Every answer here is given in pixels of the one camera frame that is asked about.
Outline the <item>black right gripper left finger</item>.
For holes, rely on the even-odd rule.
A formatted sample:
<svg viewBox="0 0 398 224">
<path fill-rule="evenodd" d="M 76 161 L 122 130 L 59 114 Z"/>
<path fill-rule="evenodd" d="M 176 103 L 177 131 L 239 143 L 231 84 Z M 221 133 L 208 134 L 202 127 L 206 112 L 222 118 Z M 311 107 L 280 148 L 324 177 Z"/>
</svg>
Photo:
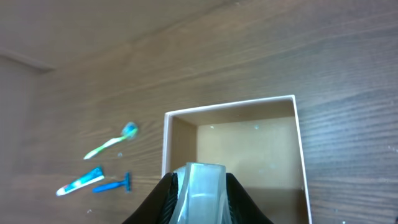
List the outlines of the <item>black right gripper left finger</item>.
<svg viewBox="0 0 398 224">
<path fill-rule="evenodd" d="M 169 172 L 123 224 L 169 224 L 178 201 L 178 177 Z"/>
</svg>

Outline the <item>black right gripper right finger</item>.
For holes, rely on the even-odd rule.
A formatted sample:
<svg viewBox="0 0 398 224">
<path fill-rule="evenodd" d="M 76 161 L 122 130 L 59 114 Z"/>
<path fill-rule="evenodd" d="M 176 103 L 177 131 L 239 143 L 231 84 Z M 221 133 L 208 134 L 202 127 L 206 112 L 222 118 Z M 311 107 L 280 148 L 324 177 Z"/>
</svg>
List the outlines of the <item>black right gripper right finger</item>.
<svg viewBox="0 0 398 224">
<path fill-rule="evenodd" d="M 233 224 L 273 224 L 260 211 L 232 173 L 226 174 L 226 189 Z"/>
</svg>

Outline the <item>clear soap pump bottle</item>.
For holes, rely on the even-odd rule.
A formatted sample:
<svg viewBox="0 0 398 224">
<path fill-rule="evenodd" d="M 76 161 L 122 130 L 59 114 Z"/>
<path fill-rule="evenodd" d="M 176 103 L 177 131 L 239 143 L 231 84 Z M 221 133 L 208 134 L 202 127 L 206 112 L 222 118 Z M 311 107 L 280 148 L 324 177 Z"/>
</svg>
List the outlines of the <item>clear soap pump bottle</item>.
<svg viewBox="0 0 398 224">
<path fill-rule="evenodd" d="M 225 166 L 188 162 L 174 174 L 178 193 L 170 224 L 232 224 Z"/>
</svg>

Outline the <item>teal white toothpaste tube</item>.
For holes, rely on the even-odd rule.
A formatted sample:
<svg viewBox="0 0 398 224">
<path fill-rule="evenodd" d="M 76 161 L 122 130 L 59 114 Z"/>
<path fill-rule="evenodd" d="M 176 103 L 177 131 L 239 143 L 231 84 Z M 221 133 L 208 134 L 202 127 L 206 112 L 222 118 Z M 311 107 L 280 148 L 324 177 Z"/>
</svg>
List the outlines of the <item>teal white toothpaste tube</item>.
<svg viewBox="0 0 398 224">
<path fill-rule="evenodd" d="M 94 168 L 85 175 L 81 176 L 79 179 L 61 187 L 55 193 L 56 196 L 64 196 L 71 192 L 74 192 L 82 187 L 90 185 L 92 183 L 98 182 L 104 179 L 104 173 L 101 166 Z"/>
</svg>

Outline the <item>white cardboard box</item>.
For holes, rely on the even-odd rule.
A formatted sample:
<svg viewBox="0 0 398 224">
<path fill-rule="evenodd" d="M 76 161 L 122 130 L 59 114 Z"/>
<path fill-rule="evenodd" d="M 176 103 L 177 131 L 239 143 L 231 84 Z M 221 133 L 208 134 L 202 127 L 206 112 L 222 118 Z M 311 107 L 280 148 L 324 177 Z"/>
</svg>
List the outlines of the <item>white cardboard box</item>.
<svg viewBox="0 0 398 224">
<path fill-rule="evenodd" d="M 312 222 L 293 95 L 167 112 L 162 172 L 188 162 L 225 166 L 274 223 Z"/>
</svg>

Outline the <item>green white toothbrush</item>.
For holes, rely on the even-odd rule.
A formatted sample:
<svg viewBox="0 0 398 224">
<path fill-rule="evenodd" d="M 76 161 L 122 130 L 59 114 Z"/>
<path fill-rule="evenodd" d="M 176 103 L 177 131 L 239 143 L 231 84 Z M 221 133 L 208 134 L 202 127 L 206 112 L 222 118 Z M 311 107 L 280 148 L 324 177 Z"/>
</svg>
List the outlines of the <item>green white toothbrush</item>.
<svg viewBox="0 0 398 224">
<path fill-rule="evenodd" d="M 110 140 L 106 141 L 99 147 L 95 148 L 94 150 L 90 151 L 84 156 L 84 160 L 91 159 L 92 157 L 95 157 L 97 154 L 99 154 L 101 151 L 104 149 L 107 149 L 117 143 L 120 143 L 125 140 L 131 140 L 136 137 L 137 133 L 139 131 L 139 127 L 136 123 L 133 122 L 128 122 L 123 130 L 121 131 L 121 135 L 116 138 L 111 138 Z"/>
</svg>

